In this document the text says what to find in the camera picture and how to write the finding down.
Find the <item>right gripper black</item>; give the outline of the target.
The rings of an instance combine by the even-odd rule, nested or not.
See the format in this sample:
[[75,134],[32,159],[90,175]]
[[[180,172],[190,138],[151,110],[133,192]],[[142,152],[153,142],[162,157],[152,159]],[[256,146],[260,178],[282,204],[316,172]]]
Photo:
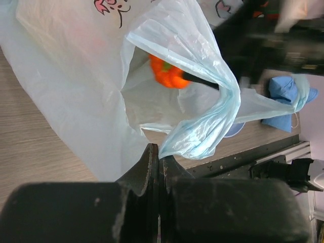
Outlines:
[[[294,20],[277,31],[279,1],[244,1],[236,12],[213,30],[223,60],[236,79],[258,82],[265,69],[323,75],[323,14]],[[183,72],[184,80],[219,90],[212,83]]]

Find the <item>orange fake pumpkin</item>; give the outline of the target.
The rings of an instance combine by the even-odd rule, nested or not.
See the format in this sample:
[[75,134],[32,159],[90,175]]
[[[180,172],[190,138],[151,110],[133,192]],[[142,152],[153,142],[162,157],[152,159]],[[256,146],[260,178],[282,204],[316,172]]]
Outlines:
[[190,85],[190,81],[182,77],[183,70],[152,54],[149,54],[149,60],[155,80],[159,84],[170,89],[184,89]]

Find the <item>light blue plastic bag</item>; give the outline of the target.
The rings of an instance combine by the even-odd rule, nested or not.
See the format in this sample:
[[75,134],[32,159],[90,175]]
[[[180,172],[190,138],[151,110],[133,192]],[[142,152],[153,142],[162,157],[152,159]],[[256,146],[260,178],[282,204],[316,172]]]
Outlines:
[[[159,156],[204,159],[233,124],[298,112],[240,89],[197,1],[1,1],[1,48],[60,139],[100,180],[141,157],[145,130],[166,133]],[[219,85],[159,84],[152,54]]]

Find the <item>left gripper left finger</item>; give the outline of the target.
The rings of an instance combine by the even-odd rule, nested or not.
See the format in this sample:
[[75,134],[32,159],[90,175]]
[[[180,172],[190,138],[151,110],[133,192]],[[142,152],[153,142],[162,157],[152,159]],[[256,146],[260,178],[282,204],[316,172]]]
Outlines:
[[158,146],[115,182],[20,185],[1,211],[1,242],[156,242]]

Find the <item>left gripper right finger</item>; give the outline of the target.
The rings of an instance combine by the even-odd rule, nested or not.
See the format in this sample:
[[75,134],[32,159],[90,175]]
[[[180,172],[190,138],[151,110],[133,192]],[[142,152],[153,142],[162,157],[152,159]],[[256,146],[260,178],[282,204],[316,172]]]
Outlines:
[[162,242],[307,242],[309,225],[276,179],[196,179],[174,157],[159,162]]

